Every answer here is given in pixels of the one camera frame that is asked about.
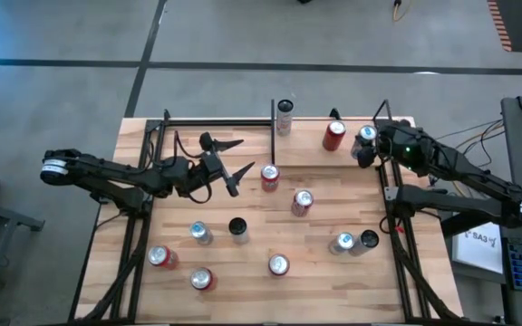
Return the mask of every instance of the wooden tabletop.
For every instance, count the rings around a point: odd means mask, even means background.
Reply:
[[[344,143],[369,120],[344,119],[348,127]],[[189,153],[200,152],[198,136],[204,131],[219,140],[244,139],[243,144],[221,154],[229,173],[249,162],[256,164],[241,181],[239,197],[230,197],[224,183],[217,181],[212,185],[213,197],[204,205],[178,197],[155,202],[149,247],[170,247],[179,255],[180,264],[169,271],[145,262],[137,322],[403,320],[390,238],[378,228],[384,206],[377,173],[373,168],[358,168],[348,159],[347,144],[334,152],[335,159],[328,163],[328,153],[321,145],[328,121],[296,120],[290,136],[275,136],[275,162],[282,175],[277,191],[271,194],[260,188],[260,168],[271,159],[270,128],[177,128]],[[145,122],[122,122],[115,161],[134,166],[138,163]],[[173,130],[167,129],[165,134],[163,157],[172,155]],[[405,183],[421,187],[428,184],[407,169],[402,170],[402,176]],[[309,189],[315,198],[306,217],[293,216],[290,211],[298,189]],[[195,197],[205,198],[206,193],[199,191]],[[114,206],[104,206],[99,222],[116,214]],[[227,224],[236,216],[246,219],[251,238],[248,244],[232,242]],[[190,237],[189,226],[198,220],[211,228],[215,236],[212,245],[200,246]],[[424,276],[449,308],[461,314],[439,221],[417,214],[412,223]],[[89,312],[114,280],[125,228],[126,217],[122,217],[96,232],[76,317]],[[381,237],[375,249],[359,257],[328,252],[327,245],[340,232],[358,235],[366,229]],[[278,280],[271,278],[267,270],[269,257],[277,253],[285,254],[291,262],[288,274]],[[207,267],[217,276],[214,291],[203,293],[191,287],[189,275],[198,267]],[[417,312],[415,287],[410,277],[408,281]],[[128,307],[130,284],[131,278],[124,291],[122,314]]]

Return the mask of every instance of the red soda can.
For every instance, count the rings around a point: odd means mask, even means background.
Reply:
[[[345,135],[345,125],[341,121],[332,121],[327,126],[324,135],[324,149],[336,150],[342,143],[343,135]]]
[[[149,262],[153,266],[175,269],[179,264],[177,253],[170,250],[165,245],[157,245],[149,251]]]
[[[279,169],[273,164],[261,168],[261,188],[265,192],[273,192],[279,185]]]
[[[190,284],[199,291],[212,291],[217,286],[217,277],[208,268],[201,267],[190,276]]]
[[[269,258],[269,272],[273,276],[283,276],[289,271],[289,259],[284,254],[274,254]]]
[[[294,203],[291,205],[291,212],[295,216],[306,216],[313,203],[314,196],[309,192],[309,190],[299,190],[295,193]]]

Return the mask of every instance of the aluminum can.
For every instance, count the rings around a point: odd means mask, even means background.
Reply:
[[[380,237],[373,230],[365,230],[355,238],[354,242],[348,252],[353,256],[359,256],[375,248],[380,242]]]
[[[261,168],[261,188],[265,192],[276,191],[279,185],[279,169],[272,165],[266,165]]]
[[[299,190],[295,193],[294,203],[291,205],[291,212],[295,216],[306,216],[313,203],[314,196],[309,190]]]
[[[378,132],[373,126],[363,126],[360,129],[360,132],[355,135],[355,140],[353,141],[352,150],[350,152],[352,158],[358,159],[358,153],[360,150],[364,147],[372,146],[377,135]]]
[[[283,276],[289,271],[289,259],[284,254],[274,254],[269,258],[269,272],[273,276]]]
[[[228,232],[233,235],[233,242],[238,245],[244,245],[249,242],[247,222],[241,217],[235,217],[228,223]]]
[[[342,232],[335,237],[329,244],[330,253],[343,254],[353,247],[353,236],[347,232]]]
[[[212,291],[217,286],[217,277],[208,268],[201,267],[190,275],[190,284],[199,291]]]
[[[210,229],[200,221],[190,226],[190,234],[197,240],[199,245],[210,245],[213,242],[213,234],[210,232]]]
[[[275,128],[279,136],[287,136],[291,132],[294,117],[294,104],[290,100],[280,100],[277,103],[277,122]]]
[[[157,245],[149,251],[149,262],[153,266],[175,269],[179,264],[177,253],[170,250],[166,245]]]
[[[327,126],[324,134],[324,149],[333,151],[342,144],[343,135],[345,135],[345,125],[341,121],[332,121]]]

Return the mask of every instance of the gray floor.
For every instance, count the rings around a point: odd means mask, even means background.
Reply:
[[[138,61],[157,2],[1,0],[0,58]],[[390,0],[169,0],[151,60],[522,68],[522,53],[501,48],[486,0],[418,0],[398,24],[391,9]],[[135,75],[0,67],[0,205],[47,221],[14,238],[0,319],[67,318],[98,206],[80,189],[42,183],[41,158],[61,148],[109,158]],[[151,69],[135,116],[267,116],[272,98],[292,99],[298,115],[372,115],[387,98],[439,136],[498,119],[500,99],[519,94],[522,76]],[[490,168],[510,177],[505,146],[489,142]],[[502,313],[494,283],[457,276],[457,285],[471,319]]]

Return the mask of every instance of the black floor stripe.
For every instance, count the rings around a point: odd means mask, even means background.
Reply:
[[[142,89],[144,76],[146,76],[146,70],[148,69],[150,56],[152,55],[152,49],[154,48],[154,43],[156,42],[156,37],[159,33],[160,19],[164,13],[164,5],[166,3],[167,0],[159,0],[159,4],[156,7],[156,13],[152,19],[152,26],[150,27],[149,38],[146,40],[146,45],[144,46],[144,52],[142,53],[142,59],[140,61],[140,67],[136,72],[136,78],[134,78],[134,83],[132,84],[132,91],[128,98],[128,104],[124,111],[124,118],[134,117],[134,111],[136,111],[136,105],[138,104],[138,99],[140,97],[140,90]]]
[[[217,71],[263,71],[263,72],[378,72],[467,75],[522,75],[522,68],[456,68],[416,66],[376,66],[303,63],[232,63],[232,62],[150,62],[149,68],[217,70]]]
[[[136,68],[139,61],[0,59],[0,66]]]

